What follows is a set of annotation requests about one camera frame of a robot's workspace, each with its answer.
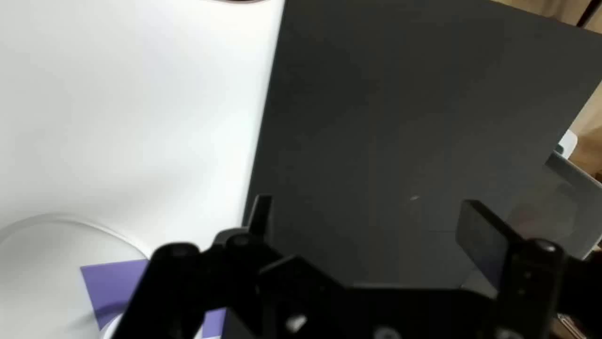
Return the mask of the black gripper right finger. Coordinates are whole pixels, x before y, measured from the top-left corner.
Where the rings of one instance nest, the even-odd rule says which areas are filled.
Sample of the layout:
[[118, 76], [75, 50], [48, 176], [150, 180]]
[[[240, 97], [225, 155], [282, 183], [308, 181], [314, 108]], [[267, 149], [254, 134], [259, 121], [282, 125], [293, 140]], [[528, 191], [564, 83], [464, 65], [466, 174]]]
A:
[[487, 330], [494, 339], [547, 339], [556, 315], [602, 338], [602, 268], [543, 238], [521, 238], [479, 200], [464, 200], [455, 240], [496, 289]]

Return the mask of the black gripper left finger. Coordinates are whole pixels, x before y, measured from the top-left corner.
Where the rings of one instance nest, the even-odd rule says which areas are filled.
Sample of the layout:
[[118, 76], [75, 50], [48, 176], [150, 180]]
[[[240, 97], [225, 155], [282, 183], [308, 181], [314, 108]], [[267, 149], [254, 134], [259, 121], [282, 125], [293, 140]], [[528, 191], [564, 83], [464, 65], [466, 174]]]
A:
[[267, 242], [270, 196], [257, 196], [248, 223], [220, 232], [207, 251], [161, 245], [137, 283], [111, 339], [193, 339], [207, 313], [229, 309], [254, 339], [289, 339], [282, 308], [261, 276], [282, 260]]

